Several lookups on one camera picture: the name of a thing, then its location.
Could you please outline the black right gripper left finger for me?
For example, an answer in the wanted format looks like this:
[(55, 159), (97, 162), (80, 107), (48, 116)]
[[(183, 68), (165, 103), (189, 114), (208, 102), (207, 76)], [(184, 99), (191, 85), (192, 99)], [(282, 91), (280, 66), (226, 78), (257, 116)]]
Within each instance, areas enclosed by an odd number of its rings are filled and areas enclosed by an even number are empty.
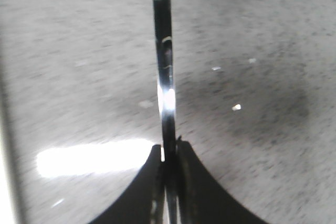
[(164, 185), (160, 145), (119, 198), (91, 223), (162, 223)]

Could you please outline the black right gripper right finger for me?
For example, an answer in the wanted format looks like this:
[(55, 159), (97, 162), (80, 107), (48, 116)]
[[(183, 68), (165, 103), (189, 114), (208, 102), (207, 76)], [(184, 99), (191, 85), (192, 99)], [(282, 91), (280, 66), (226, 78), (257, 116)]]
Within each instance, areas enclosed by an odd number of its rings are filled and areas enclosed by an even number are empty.
[(181, 223), (266, 223), (224, 190), (180, 138), (176, 164)]

